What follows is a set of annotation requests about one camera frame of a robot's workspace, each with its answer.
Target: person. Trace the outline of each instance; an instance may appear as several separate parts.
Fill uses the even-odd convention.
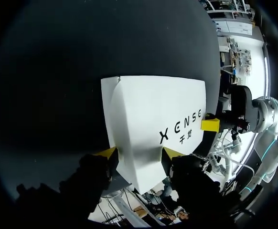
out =
[[[171,193],[173,190],[169,179],[165,178],[162,182],[164,190],[157,192],[155,195],[145,193],[142,195],[143,198],[148,204],[152,204],[155,209],[163,209],[171,220],[175,218],[179,218],[181,221],[189,219],[188,213],[172,199]]]

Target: teal stripe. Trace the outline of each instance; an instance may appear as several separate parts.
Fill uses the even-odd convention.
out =
[[[248,188],[248,187],[245,187],[244,189],[247,189],[247,190],[249,190],[250,192],[252,192],[252,190],[251,190],[250,188]]]
[[[272,145],[276,142],[276,139],[274,139],[274,141],[269,145],[269,147],[266,149],[265,153],[263,154],[261,160],[263,160],[263,158],[265,157],[265,155],[267,154],[267,152],[269,151],[269,149],[272,147]]]

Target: black surface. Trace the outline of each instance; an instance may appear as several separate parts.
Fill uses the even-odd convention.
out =
[[[207,112],[216,110],[218,41],[197,1],[28,1],[9,25],[0,42],[0,178],[13,197],[20,183],[57,190],[82,155],[108,148],[101,78],[204,80]]]

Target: cable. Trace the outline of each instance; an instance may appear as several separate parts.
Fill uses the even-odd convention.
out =
[[[109,221],[109,219],[107,219],[107,217],[105,216],[104,212],[102,211],[102,209],[101,209],[100,205],[99,205],[99,204],[97,204],[97,205],[98,205],[99,209],[101,210],[101,212],[102,212],[102,214],[103,214],[104,218],[105,218],[107,221]]]
[[[108,199],[106,199],[107,200],[107,202],[108,202],[108,206],[109,205],[111,205],[111,207],[115,210],[115,212],[117,213],[117,215],[119,215],[119,213],[118,213],[118,211],[115,209],[115,207],[110,203],[110,201],[108,200]]]
[[[231,129],[229,129],[225,134],[224,137],[222,139],[222,151],[224,153],[224,155],[226,155],[228,157],[228,155],[226,154],[226,152],[224,151],[224,140],[226,139],[227,134],[230,132]]]
[[[108,212],[105,212],[105,215],[108,218],[108,223],[111,225],[111,222],[110,222],[111,216],[110,216],[110,214]]]
[[[124,193],[125,193],[126,199],[127,199],[127,201],[128,201],[129,208],[132,210],[131,205],[130,205],[129,200],[128,200],[128,196],[127,196],[126,191],[125,191],[125,188],[124,188],[123,190],[124,190]]]
[[[253,173],[253,177],[255,176],[255,171],[254,171],[254,169],[253,169],[251,166],[248,166],[248,165],[242,164],[242,163],[240,163],[240,162],[237,162],[237,161],[231,159],[229,156],[224,156],[224,155],[222,155],[222,154],[217,154],[217,155],[220,156],[220,157],[228,158],[229,160],[231,160],[231,161],[234,162],[235,164],[250,169],[250,170],[252,171],[252,173]]]
[[[234,162],[235,164],[237,164],[237,165],[239,165],[239,166],[246,167],[246,168],[248,168],[248,169],[250,169],[250,170],[252,171],[253,175],[252,175],[252,177],[251,177],[249,183],[246,185],[246,187],[247,187],[247,186],[252,182],[252,180],[253,180],[253,178],[254,178],[254,176],[255,176],[255,171],[254,171],[254,169],[253,169],[251,166],[248,166],[248,165],[242,164],[242,163],[240,163],[240,162],[237,162],[237,161],[231,159],[230,157],[227,157],[227,158],[228,158],[229,160],[231,160],[232,162]]]

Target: equipment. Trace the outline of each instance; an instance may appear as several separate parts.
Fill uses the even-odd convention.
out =
[[[262,180],[269,182],[278,166],[278,100],[261,97],[251,101],[251,93],[247,87],[234,88],[235,90],[231,90],[232,110],[209,115],[209,122],[214,118],[213,128],[216,126],[214,123],[218,123],[217,131],[223,131],[225,128],[229,128],[229,131],[213,145],[207,159],[212,170],[222,173],[226,182],[233,180],[235,174],[232,172],[232,163],[240,163],[232,160],[231,154],[237,154],[241,149],[242,141],[239,134],[248,131],[260,132],[255,141],[255,149],[262,164],[256,173],[253,170],[253,178],[239,194],[232,191],[223,196],[220,193],[219,183],[213,182],[203,172],[200,158],[185,156],[166,147],[162,149],[161,162],[164,171],[171,179],[172,188],[178,192],[177,203],[190,214],[189,225],[194,228],[201,226],[206,217],[208,222],[205,223],[209,223],[210,226],[221,224],[233,228],[235,225],[231,216],[248,212],[246,208],[263,189],[259,184]],[[229,133],[232,134],[233,141],[224,144],[225,137]],[[218,164],[216,156],[225,158],[225,167]],[[38,215],[39,219],[50,218],[53,222],[58,220],[61,223],[65,221],[87,223],[87,217],[96,208],[102,190],[108,187],[117,164],[118,149],[114,147],[97,156],[84,156],[77,171],[60,183],[60,193],[46,185],[41,185],[39,189],[28,190],[19,186],[17,190],[20,197],[16,201],[16,214],[23,214],[21,216],[25,216],[26,220],[33,221]],[[125,210],[125,216],[129,215],[133,223],[138,224],[136,216],[127,210],[128,206],[122,203],[120,197],[118,199]]]
[[[221,141],[217,141],[210,150],[207,158],[215,173],[222,173],[225,182],[235,178],[232,172],[231,154],[237,154],[241,150],[241,139],[238,134],[252,131],[259,133],[255,139],[254,147],[262,163],[257,172],[253,171],[253,177],[248,185],[240,192],[241,199],[261,184],[262,180],[269,183],[278,167],[278,100],[272,97],[260,97],[251,100],[251,92],[246,86],[232,86],[229,88],[231,95],[231,111],[224,111],[213,118],[219,122],[219,132],[229,128]],[[225,137],[232,134],[233,142],[224,145]],[[225,158],[226,166],[218,165],[215,156]]]

